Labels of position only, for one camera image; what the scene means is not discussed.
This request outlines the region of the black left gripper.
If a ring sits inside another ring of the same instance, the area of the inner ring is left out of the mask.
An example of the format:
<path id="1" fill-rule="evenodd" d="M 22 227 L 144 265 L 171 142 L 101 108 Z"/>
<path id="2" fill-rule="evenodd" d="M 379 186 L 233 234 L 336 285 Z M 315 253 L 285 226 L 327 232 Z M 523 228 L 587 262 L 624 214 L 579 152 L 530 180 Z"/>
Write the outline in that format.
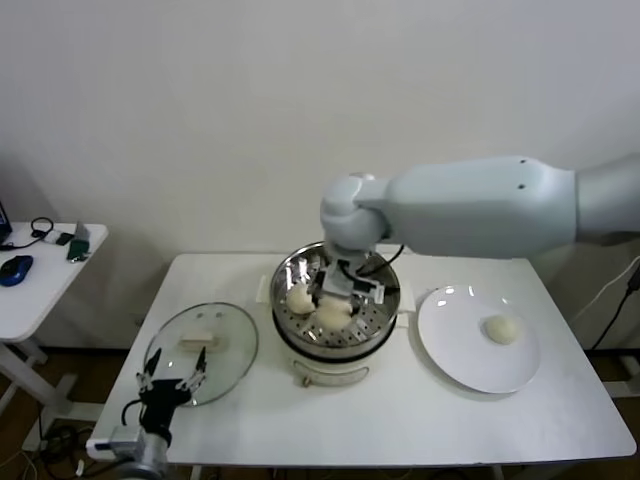
<path id="1" fill-rule="evenodd" d="M 143 370 L 136 374 L 140 399 L 144 405 L 141 425 L 145 431 L 168 431 L 175 410 L 192 398 L 206 378 L 207 350 L 202 347 L 193 374 L 186 380 L 162 379 L 152 381 L 161 357 L 158 348 L 144 363 Z"/>

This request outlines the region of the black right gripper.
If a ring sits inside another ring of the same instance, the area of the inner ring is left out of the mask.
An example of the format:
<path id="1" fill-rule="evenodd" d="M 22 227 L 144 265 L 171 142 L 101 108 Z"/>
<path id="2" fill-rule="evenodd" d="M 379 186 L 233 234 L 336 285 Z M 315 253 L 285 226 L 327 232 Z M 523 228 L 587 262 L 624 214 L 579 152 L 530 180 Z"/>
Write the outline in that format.
<path id="1" fill-rule="evenodd" d="M 304 311 L 314 312 L 319 306 L 320 299 L 327 295 L 350 297 L 350 316 L 357 317 L 366 306 L 366 299 L 356 295 L 368 291 L 364 286 L 368 278 L 361 272 L 366 260 L 366 257 L 336 257 L 326 266 L 321 267 L 313 278 L 313 287 L 306 287 L 304 290 Z"/>

